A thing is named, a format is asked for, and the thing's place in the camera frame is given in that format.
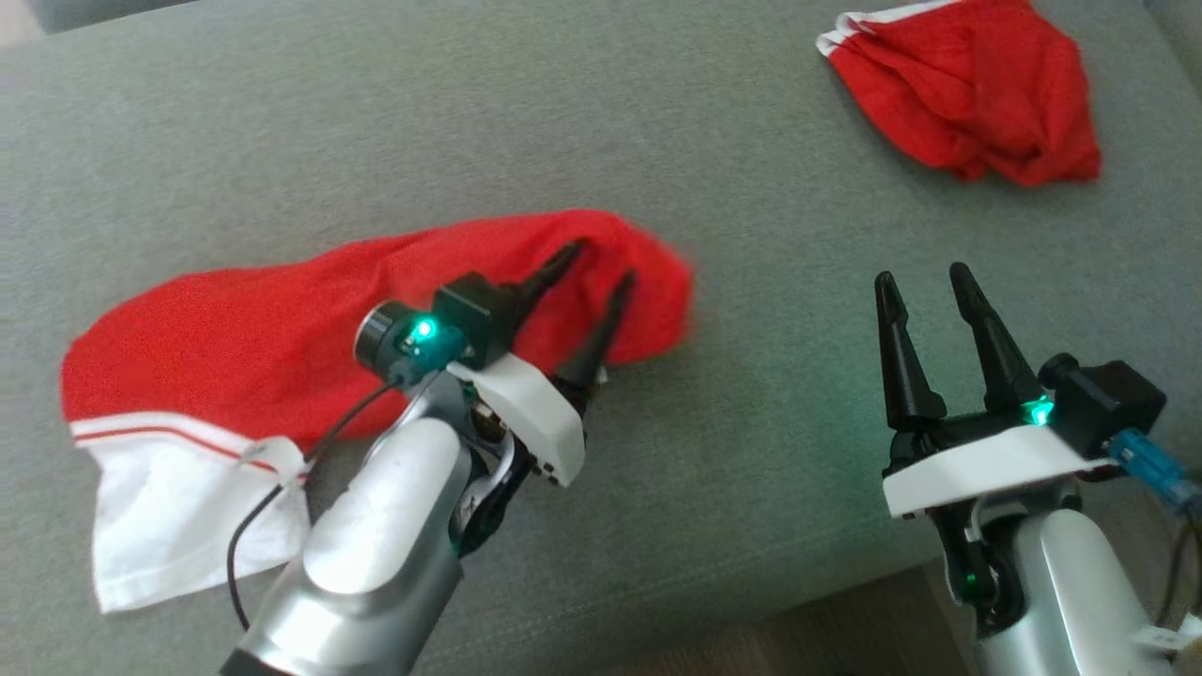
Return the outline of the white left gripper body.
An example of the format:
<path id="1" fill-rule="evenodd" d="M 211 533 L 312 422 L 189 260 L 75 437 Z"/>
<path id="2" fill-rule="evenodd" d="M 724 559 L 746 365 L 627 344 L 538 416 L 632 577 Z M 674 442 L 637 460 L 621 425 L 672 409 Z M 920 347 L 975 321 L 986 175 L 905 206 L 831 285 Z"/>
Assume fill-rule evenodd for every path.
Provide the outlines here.
<path id="1" fill-rule="evenodd" d="M 545 373 L 516 355 L 502 355 L 481 370 L 452 362 L 448 372 L 474 384 L 541 470 L 563 486 L 575 484 L 587 459 L 582 416 Z"/>

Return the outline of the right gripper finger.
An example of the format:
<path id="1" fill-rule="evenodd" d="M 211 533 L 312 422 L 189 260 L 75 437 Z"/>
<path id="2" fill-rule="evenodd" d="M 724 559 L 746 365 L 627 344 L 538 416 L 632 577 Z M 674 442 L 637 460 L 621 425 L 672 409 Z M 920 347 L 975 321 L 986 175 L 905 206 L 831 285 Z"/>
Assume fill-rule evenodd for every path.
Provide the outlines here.
<path id="1" fill-rule="evenodd" d="M 1013 411 L 1041 399 L 1043 387 L 1039 384 L 1039 378 L 1008 333 L 1000 313 L 978 286 L 969 266 L 952 263 L 948 273 L 959 315 L 972 330 L 980 372 L 986 385 L 986 410 Z"/>
<path id="2" fill-rule="evenodd" d="M 886 420 L 889 429 L 911 431 L 948 415 L 941 395 L 929 386 L 908 332 L 909 313 L 889 272 L 875 278 L 877 342 L 883 369 Z"/>

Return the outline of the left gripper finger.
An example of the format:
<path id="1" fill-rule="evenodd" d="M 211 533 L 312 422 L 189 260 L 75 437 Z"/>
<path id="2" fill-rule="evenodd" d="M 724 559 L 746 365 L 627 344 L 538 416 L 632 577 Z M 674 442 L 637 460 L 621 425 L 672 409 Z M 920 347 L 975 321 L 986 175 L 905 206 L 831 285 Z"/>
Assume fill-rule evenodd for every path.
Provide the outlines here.
<path id="1" fill-rule="evenodd" d="M 607 300 L 599 325 L 585 337 L 575 354 L 557 369 L 555 381 L 558 384 L 569 386 L 569 389 L 588 391 L 599 381 L 599 374 L 609 354 L 609 346 L 620 330 L 636 279 L 635 272 L 627 272 L 609 292 L 609 300 Z"/>
<path id="2" fill-rule="evenodd" d="M 532 315 L 535 308 L 545 298 L 545 293 L 563 280 L 585 247 L 583 241 L 571 241 L 551 257 L 547 257 L 540 269 L 534 269 L 523 281 L 508 284 L 507 287 L 514 301 L 512 312 L 512 325 L 524 325 Z"/>

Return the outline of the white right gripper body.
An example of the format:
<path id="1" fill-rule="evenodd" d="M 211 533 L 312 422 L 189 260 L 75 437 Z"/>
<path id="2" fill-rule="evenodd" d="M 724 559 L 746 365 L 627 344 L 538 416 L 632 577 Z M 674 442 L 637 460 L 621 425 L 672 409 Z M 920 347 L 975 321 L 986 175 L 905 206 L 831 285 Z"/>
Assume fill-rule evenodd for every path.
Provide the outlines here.
<path id="1" fill-rule="evenodd" d="M 1000 496 L 1057 478 L 1109 472 L 1115 461 L 1072 447 L 1051 423 L 1017 411 L 902 421 L 883 470 L 889 516 Z"/>

